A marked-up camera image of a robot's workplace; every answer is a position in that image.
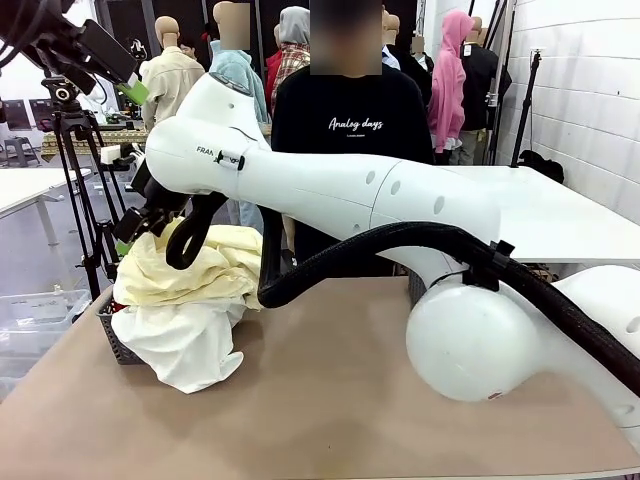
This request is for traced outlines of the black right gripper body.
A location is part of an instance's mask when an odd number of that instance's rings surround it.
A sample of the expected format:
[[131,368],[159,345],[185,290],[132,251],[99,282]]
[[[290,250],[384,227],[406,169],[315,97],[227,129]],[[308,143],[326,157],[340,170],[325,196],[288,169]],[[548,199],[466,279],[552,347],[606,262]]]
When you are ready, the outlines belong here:
[[141,217],[139,232],[142,233],[161,235],[189,201],[188,195],[167,190],[156,181],[145,162],[139,165],[131,186],[145,199],[144,206],[138,210]]

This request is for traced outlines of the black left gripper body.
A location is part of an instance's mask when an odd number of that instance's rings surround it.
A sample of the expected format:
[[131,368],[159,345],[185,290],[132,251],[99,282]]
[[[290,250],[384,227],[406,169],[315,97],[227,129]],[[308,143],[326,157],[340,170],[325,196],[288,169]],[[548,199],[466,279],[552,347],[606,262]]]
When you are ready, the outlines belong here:
[[90,93],[100,76],[113,85],[133,87],[137,61],[101,25],[88,19],[80,27],[63,19],[34,40],[43,68],[62,76],[83,93]]

